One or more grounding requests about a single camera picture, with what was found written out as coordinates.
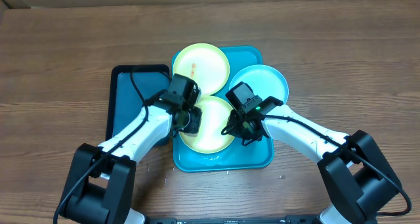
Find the blue tray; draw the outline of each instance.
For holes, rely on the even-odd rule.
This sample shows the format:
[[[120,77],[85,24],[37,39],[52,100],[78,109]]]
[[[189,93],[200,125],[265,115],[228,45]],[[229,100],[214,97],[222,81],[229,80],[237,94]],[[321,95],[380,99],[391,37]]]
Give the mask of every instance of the blue tray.
[[[227,101],[224,95],[228,92],[230,82],[236,73],[247,66],[262,64],[263,57],[252,46],[221,47],[220,49],[228,57],[230,75],[226,85],[214,96]],[[178,54],[172,58],[172,65]],[[184,144],[180,136],[173,139],[174,163],[179,169],[187,172],[263,168],[273,160],[273,157],[273,140],[265,137],[262,141],[248,146],[242,146],[242,140],[235,138],[226,149],[214,154],[194,152]]]
[[[169,74],[167,65],[116,66],[111,73],[110,103],[108,106],[108,122],[106,125],[106,140],[121,132],[140,113],[143,106],[130,80],[133,68],[133,78],[145,99],[162,89],[167,89],[169,80],[160,72]],[[169,135],[158,141],[156,145],[166,145]]]

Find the wooden table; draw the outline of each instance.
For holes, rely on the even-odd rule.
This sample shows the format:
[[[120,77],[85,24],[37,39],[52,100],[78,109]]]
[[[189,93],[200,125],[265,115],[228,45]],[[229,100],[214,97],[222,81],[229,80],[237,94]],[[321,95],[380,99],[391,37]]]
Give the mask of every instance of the wooden table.
[[[104,140],[110,73],[168,64],[185,46],[253,45],[289,82],[292,109],[372,134],[420,218],[420,0],[291,1],[7,11],[0,26],[0,223],[50,223],[75,149]],[[281,217],[328,204],[318,168],[276,143],[264,169],[185,173],[172,146],[137,167],[151,217]],[[384,210],[403,210],[399,196]]]

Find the yellow plate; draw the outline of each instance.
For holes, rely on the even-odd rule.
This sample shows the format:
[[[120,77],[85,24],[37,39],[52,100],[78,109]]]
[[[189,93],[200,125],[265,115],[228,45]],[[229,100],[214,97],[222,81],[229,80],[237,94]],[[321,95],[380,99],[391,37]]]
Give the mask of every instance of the yellow plate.
[[[221,134],[228,123],[232,106],[215,96],[202,97],[196,106],[203,112],[199,131],[195,135],[181,132],[182,141],[196,152],[210,154],[222,151],[234,140],[231,135]]]
[[[173,63],[173,73],[193,79],[202,95],[212,95],[229,78],[229,61],[216,46],[196,43],[184,48]]]

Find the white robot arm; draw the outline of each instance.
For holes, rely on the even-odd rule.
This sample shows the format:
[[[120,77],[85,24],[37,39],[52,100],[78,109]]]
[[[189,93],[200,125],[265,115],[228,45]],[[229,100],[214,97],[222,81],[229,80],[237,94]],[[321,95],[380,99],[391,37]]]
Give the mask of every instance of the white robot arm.
[[[346,142],[346,133],[336,132],[324,128],[298,115],[287,105],[277,106],[267,115],[284,116],[299,120],[340,144],[344,144]],[[262,123],[262,126],[269,137],[292,146],[315,163],[322,159],[322,155],[324,155],[324,153],[333,152],[337,149],[337,146],[332,145],[303,126],[293,122],[275,118],[266,118]]]
[[[98,146],[81,145],[62,193],[58,214],[79,223],[143,224],[145,218],[130,208],[135,168],[146,153],[172,131],[197,133],[201,110],[197,83],[175,74],[168,90],[144,101],[140,114],[120,133]],[[89,176],[108,179],[106,188],[89,182]]]
[[[298,114],[274,97],[262,100],[240,82],[226,94],[234,109],[222,134],[251,144],[262,136],[282,141],[317,163],[332,205],[318,223],[368,223],[401,192],[401,183],[373,138],[363,131],[349,136],[326,129]],[[363,162],[355,175],[348,167]]]

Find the teal tray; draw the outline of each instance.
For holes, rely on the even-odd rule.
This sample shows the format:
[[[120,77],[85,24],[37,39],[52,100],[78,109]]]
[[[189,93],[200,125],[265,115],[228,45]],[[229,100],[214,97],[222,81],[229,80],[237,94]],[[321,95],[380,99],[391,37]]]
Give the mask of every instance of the teal tray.
[[[240,70],[247,66],[262,64],[261,53],[252,46],[220,47],[229,60],[230,75],[228,82],[217,93],[227,101],[224,96],[228,90],[232,78]],[[173,160],[175,165],[182,171],[220,171],[230,169],[264,168],[273,160],[274,144],[272,139],[262,138],[262,141],[254,142],[248,146],[242,146],[242,140],[235,138],[224,150],[213,154],[201,154],[188,148],[180,136],[173,139]]]

